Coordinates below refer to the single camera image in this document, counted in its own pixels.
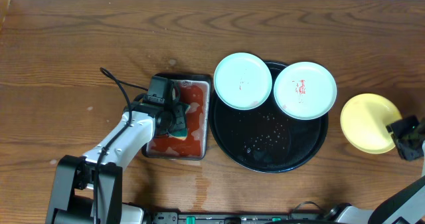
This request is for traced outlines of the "green yellow sponge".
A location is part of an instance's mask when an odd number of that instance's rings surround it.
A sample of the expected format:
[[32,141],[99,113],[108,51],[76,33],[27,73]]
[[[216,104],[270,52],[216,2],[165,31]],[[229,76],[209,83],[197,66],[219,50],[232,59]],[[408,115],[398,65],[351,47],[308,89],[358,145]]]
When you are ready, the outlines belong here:
[[186,140],[188,136],[186,112],[190,109],[188,104],[178,102],[173,107],[173,117],[171,127],[169,128],[169,136],[179,140]]

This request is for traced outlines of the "yellow plate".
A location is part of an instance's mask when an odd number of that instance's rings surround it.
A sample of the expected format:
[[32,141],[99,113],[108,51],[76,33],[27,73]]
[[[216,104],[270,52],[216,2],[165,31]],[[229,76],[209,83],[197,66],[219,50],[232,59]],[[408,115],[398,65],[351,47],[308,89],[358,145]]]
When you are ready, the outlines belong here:
[[344,136],[368,154],[383,154],[395,148],[387,126],[402,119],[398,108],[378,94],[364,93],[349,99],[340,115]]

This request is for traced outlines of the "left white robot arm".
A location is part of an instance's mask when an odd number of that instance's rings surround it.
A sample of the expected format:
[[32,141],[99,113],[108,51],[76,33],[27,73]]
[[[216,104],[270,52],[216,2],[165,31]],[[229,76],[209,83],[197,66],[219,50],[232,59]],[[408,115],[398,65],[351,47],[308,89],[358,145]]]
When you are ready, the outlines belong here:
[[189,108],[158,92],[128,101],[117,126],[97,146],[59,161],[46,222],[147,223],[142,208],[122,201],[123,173],[154,137],[187,134]]

